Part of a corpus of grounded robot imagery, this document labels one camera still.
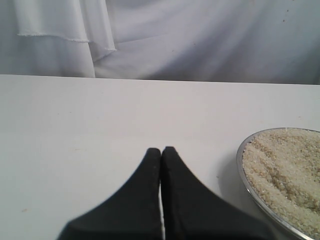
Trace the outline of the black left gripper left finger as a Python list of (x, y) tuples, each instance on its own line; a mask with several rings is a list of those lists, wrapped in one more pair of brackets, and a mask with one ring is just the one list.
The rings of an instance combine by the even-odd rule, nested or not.
[(161, 152), (149, 148), (126, 183), (106, 201), (69, 221), (60, 240), (161, 240)]

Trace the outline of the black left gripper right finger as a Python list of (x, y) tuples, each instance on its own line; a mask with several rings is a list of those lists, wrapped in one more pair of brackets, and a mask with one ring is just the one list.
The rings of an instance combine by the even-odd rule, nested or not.
[(265, 223), (199, 181), (172, 146), (161, 156), (161, 198), (167, 240), (275, 239)]

